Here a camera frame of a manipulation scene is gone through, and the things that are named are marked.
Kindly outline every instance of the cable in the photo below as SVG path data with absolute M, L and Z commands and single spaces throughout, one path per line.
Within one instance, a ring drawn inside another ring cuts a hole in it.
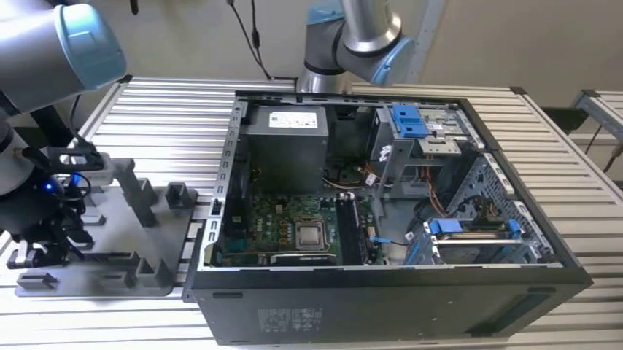
M 343 186 L 342 184 L 334 184 L 324 176 L 323 181 L 332 187 L 339 188 L 340 190 L 356 190 L 359 188 L 363 188 L 363 186 Z
M 439 203 L 438 194 L 435 193 L 435 189 L 434 189 L 434 186 L 433 186 L 431 167 L 430 166 L 427 166 L 427 182 L 429 182 L 429 193 L 431 194 L 431 205 L 433 205 L 435 211 L 438 212 L 438 214 L 442 217 L 446 217 L 447 214 L 445 213 L 443 205 Z
M 254 56 L 255 63 L 260 66 L 262 72 L 264 73 L 264 76 L 266 76 L 266 79 L 272 80 L 271 74 L 268 74 L 268 72 L 266 71 L 266 68 L 264 68 L 264 64 L 260 62 L 260 58 L 258 58 L 258 56 L 255 55 L 254 46 L 251 45 L 250 35 L 247 33 L 247 29 L 244 28 L 243 18 L 240 18 L 240 14 L 238 13 L 238 9 L 236 9 L 236 5 L 234 4 L 234 0 L 228 0 L 227 5 L 230 5 L 230 7 L 232 8 L 232 11 L 234 11 L 234 15 L 236 15 L 238 23 L 240 24 L 240 29 L 243 30 L 244 39 L 247 40 L 247 46 L 250 47 L 251 55 Z
M 87 144 L 87 140 L 80 136 L 78 133 L 76 127 L 74 126 L 74 119 L 76 117 L 76 109 L 78 109 L 78 103 L 80 102 L 80 97 L 82 95 L 78 95 L 76 98 L 74 99 L 74 103 L 71 104 L 71 111 L 70 111 L 70 131 L 74 134 L 74 137 L 78 140 L 79 144 Z
M 615 156 L 613 156 L 609 161 L 607 161 L 607 164 L 606 164 L 606 168 L 603 168 L 603 172 L 607 173 L 607 171 L 611 169 L 611 166 L 613 166 L 613 163 L 614 163 L 614 160 L 617 159 Z
M 599 135 L 599 132 L 602 131 L 602 125 L 598 127 L 598 129 L 595 130 L 595 134 L 593 134 L 593 139 L 589 143 L 589 146 L 586 147 L 586 151 L 585 151 L 585 154 L 587 155 L 589 154 L 589 150 L 591 149 L 591 146 L 593 146 L 593 142 L 595 142 L 595 138 L 597 136 Z
M 262 67 L 264 67 L 264 61 L 262 60 L 260 52 L 260 32 L 258 31 L 258 23 L 255 18 L 255 0 L 251 0 L 251 20 L 254 21 L 254 28 L 251 29 L 251 41 L 254 42 L 254 48 Z

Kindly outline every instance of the white wall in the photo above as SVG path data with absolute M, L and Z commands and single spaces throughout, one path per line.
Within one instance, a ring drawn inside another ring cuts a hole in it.
M 447 0 L 421 82 L 519 85 L 543 106 L 623 90 L 622 13 L 619 0 Z

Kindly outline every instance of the ribbed metal surface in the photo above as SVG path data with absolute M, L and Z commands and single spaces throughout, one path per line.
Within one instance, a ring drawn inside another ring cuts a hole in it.
M 515 95 L 507 88 L 418 85 L 383 90 L 368 85 L 354 88 L 360 94 L 470 99 L 595 285 L 507 341 L 478 341 L 470 345 L 465 342 L 463 345 L 312 344 L 287 348 L 623 349 L 622 194 L 530 98 Z M 111 91 L 82 132 L 114 157 L 135 158 L 140 176 L 148 176 L 155 184 L 187 182 L 199 188 L 206 202 L 234 91 L 291 89 L 292 85 L 283 82 L 135 78 L 128 86 Z M 202 206 L 196 217 L 204 213 Z M 3 236 L 0 250 L 7 245 L 8 238 Z M 188 243 L 183 258 L 190 257 L 191 248 Z M 6 258 L 7 253 L 0 257 L 2 265 Z M 186 278 L 186 269 L 187 264 L 182 264 L 179 281 Z M 0 270 L 0 286 L 6 287 L 0 288 L 2 345 L 24 344 L 26 347 L 46 343 L 46 349 L 63 350 L 112 346 L 116 349 L 136 346 L 211 349 L 216 345 L 199 309 L 179 300 L 179 288 L 160 299 L 23 299 L 12 294 L 15 277 L 14 272 Z
M 575 106 L 585 109 L 614 137 L 623 141 L 623 92 L 583 91 Z

